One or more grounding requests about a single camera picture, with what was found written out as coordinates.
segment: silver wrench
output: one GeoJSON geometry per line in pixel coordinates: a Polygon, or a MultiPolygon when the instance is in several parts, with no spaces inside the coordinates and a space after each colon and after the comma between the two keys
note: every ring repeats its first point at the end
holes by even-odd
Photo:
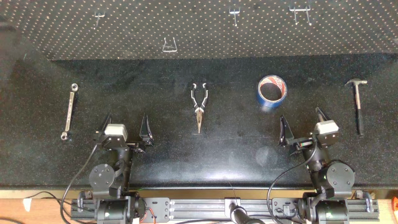
{"type": "Polygon", "coordinates": [[[68,132],[70,129],[70,119],[72,117],[73,101],[75,100],[75,93],[77,92],[77,89],[78,89],[78,85],[76,83],[72,84],[72,91],[70,92],[70,97],[69,97],[67,125],[65,126],[64,132],[61,134],[62,140],[68,139],[68,132]]]}

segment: blue tape roll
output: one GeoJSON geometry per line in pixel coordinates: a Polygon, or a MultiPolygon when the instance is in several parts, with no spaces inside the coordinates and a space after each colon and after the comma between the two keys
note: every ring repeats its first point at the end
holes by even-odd
{"type": "Polygon", "coordinates": [[[259,85],[257,87],[257,99],[259,100],[260,104],[264,108],[276,108],[278,107],[283,100],[285,99],[287,95],[287,86],[285,81],[281,79],[280,77],[276,75],[268,75],[259,82],[259,85]],[[272,83],[275,86],[277,86],[280,89],[280,92],[282,93],[282,97],[278,100],[268,100],[265,98],[262,93],[261,93],[261,87],[266,84],[266,83],[272,83]]]}

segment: black countertop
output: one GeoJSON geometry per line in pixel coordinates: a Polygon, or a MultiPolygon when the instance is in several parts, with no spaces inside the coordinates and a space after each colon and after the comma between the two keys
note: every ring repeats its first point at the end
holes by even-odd
{"type": "MultiPolygon", "coordinates": [[[[29,56],[2,77],[0,91],[0,188],[62,189],[92,150],[91,135],[108,112],[125,124],[130,141],[139,140],[147,113],[155,147],[134,158],[134,188],[264,188],[284,170],[303,162],[278,146],[279,116],[295,137],[308,136],[319,106],[340,127],[330,157],[356,170],[355,186],[398,187],[397,55],[332,55],[213,60],[80,60],[49,62],[29,56]],[[282,77],[283,104],[260,110],[258,81],[282,77]],[[365,136],[356,134],[352,86],[362,78],[365,136]],[[190,99],[193,82],[207,82],[209,101],[197,134],[190,99]],[[70,85],[79,84],[71,140],[62,141],[70,85]]],[[[88,188],[93,166],[108,152],[95,154],[75,182],[88,188]]],[[[311,187],[298,168],[277,187],[311,187]]]]}

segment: hammer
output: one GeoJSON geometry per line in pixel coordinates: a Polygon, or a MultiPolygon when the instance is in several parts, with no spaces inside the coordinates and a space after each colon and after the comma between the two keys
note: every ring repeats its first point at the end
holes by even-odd
{"type": "Polygon", "coordinates": [[[358,78],[354,78],[346,83],[353,83],[355,86],[355,99],[356,99],[356,119],[358,120],[358,134],[363,136],[364,130],[363,130],[363,123],[362,123],[362,113],[361,113],[361,102],[359,100],[359,90],[358,90],[358,85],[359,84],[368,84],[368,81],[366,80],[360,80],[358,78]]]}

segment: pegboard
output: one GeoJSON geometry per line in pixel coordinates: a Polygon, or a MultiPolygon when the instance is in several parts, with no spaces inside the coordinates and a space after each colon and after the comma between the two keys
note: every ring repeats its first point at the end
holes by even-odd
{"type": "Polygon", "coordinates": [[[0,0],[49,60],[397,53],[397,9],[396,0],[0,0]],[[296,24],[289,7],[308,7],[309,21],[297,11],[296,24]],[[162,51],[165,38],[176,52],[162,51]]]}

